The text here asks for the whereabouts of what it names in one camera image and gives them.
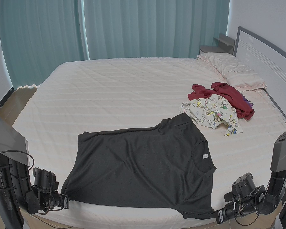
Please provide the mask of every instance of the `white headboard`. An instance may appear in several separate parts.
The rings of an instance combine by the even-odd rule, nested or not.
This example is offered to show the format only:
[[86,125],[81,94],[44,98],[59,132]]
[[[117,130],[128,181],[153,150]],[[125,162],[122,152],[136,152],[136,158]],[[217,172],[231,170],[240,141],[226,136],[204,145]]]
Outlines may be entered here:
[[265,80],[266,92],[286,118],[286,52],[239,26],[234,56]]

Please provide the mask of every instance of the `maroon clothing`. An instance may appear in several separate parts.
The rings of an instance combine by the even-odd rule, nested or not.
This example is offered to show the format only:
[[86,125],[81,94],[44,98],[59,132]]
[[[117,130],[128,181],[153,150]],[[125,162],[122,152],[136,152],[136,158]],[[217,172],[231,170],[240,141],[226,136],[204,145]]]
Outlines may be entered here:
[[206,89],[204,86],[194,84],[192,89],[194,92],[188,94],[188,99],[198,99],[198,98],[209,98],[212,94],[217,94],[224,97],[229,103],[236,109],[238,118],[245,118],[249,120],[253,114],[254,109],[252,109],[243,99],[241,93],[236,90],[233,86],[227,83],[214,82],[210,89]]

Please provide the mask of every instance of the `pillow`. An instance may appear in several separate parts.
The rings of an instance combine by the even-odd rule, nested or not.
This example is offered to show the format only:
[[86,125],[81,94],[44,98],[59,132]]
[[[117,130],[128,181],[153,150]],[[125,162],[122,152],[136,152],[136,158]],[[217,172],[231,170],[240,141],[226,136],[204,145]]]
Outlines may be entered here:
[[240,92],[266,87],[265,81],[254,70],[229,53],[206,52],[197,57],[210,64],[217,74]]

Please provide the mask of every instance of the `bed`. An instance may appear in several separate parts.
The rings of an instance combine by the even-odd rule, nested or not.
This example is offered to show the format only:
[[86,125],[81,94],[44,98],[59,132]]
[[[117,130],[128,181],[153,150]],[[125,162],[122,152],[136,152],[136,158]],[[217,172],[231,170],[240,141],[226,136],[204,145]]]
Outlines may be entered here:
[[[243,93],[254,103],[255,114],[250,121],[239,120],[241,134],[225,137],[224,126],[215,130],[198,126],[217,167],[211,194],[214,210],[225,205],[224,194],[244,173],[251,172],[257,186],[266,187],[269,181],[273,143],[286,131],[286,95],[282,94],[286,93],[286,54],[274,47],[239,28],[235,56],[265,79],[267,92],[257,89]],[[218,81],[222,79],[201,59],[68,62],[42,83],[13,127],[28,140],[35,166],[56,174],[60,191],[76,159],[78,134],[155,126],[180,113],[178,108],[188,100],[192,84],[209,88]],[[170,208],[123,208],[77,201],[70,201],[68,210],[44,217],[87,229],[189,228],[215,221],[183,219]]]

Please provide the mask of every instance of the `bed sheet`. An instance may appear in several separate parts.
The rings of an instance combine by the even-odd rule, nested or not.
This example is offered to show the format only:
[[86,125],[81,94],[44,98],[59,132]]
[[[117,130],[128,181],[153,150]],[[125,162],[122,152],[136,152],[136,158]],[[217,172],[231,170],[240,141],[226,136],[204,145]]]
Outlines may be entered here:
[[[123,128],[152,127],[179,114],[192,84],[209,88],[222,82],[200,59],[125,58],[68,62],[38,88],[13,127],[27,140],[35,166],[51,170],[59,191],[72,170],[77,135]],[[232,182],[251,172],[257,186],[270,178],[273,143],[286,122],[263,90],[243,93],[254,103],[254,116],[240,119],[243,133],[225,137],[225,126],[197,125],[208,140],[217,170],[212,207],[225,205]],[[188,228],[214,219],[183,219],[170,208],[122,208],[70,201],[70,208],[47,219],[80,228]]]

